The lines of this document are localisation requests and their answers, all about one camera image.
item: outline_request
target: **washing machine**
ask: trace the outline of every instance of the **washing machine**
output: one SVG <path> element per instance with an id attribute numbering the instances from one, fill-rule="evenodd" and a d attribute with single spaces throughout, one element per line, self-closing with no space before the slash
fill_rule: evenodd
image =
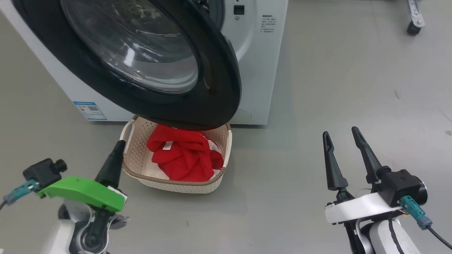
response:
<path id="1" fill-rule="evenodd" d="M 87 120 L 267 123 L 287 0 L 0 0 L 0 8 Z"/>

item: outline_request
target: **green bracket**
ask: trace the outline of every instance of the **green bracket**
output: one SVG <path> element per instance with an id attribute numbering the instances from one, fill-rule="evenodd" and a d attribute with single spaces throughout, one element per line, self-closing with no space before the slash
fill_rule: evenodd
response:
<path id="1" fill-rule="evenodd" d="M 38 196 L 49 198 L 62 197 L 110 212 L 119 212 L 124 208 L 125 199 L 120 194 L 91 179 L 68 176 L 39 191 Z"/>

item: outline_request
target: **washing machine door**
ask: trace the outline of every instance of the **washing machine door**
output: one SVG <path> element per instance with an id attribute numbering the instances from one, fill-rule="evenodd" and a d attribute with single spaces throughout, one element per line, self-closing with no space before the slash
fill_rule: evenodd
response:
<path id="1" fill-rule="evenodd" d="M 206 0 L 13 3 L 62 64 L 134 114 L 206 130 L 228 122 L 238 108 L 235 53 Z"/>

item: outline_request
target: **cable connector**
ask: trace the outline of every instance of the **cable connector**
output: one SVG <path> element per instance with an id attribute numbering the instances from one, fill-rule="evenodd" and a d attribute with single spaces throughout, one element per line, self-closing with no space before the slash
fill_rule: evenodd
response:
<path id="1" fill-rule="evenodd" d="M 432 220 L 425 216 L 424 210 L 417 204 L 416 201 L 410 196 L 404 196 L 400 200 L 400 206 L 409 213 L 418 223 L 418 226 L 422 230 L 426 230 L 427 227 L 433 224 Z"/>
<path id="2" fill-rule="evenodd" d="M 10 194 L 3 197 L 8 206 L 14 204 L 19 198 L 31 193 L 33 190 L 38 189 L 38 183 L 31 179 L 26 183 L 15 188 Z"/>

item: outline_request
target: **laundry basket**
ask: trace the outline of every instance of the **laundry basket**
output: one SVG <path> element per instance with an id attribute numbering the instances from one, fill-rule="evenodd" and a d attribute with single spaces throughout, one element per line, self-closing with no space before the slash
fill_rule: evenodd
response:
<path id="1" fill-rule="evenodd" d="M 224 159 L 220 172 L 206 182 L 180 182 L 151 177 L 155 175 L 156 170 L 160 169 L 156 163 L 151 161 L 153 152 L 147 149 L 146 143 L 157 125 L 157 123 L 142 117 L 134 116 L 133 120 L 124 126 L 121 133 L 121 139 L 127 140 L 124 150 L 124 162 L 122 164 L 124 172 L 138 179 L 144 185 L 166 191 L 206 194 L 218 188 L 231 154 L 232 132 L 229 124 L 203 132 L 209 139 L 217 143 Z M 128 130 L 130 130 L 130 134 L 128 139 L 126 139 L 125 135 Z"/>

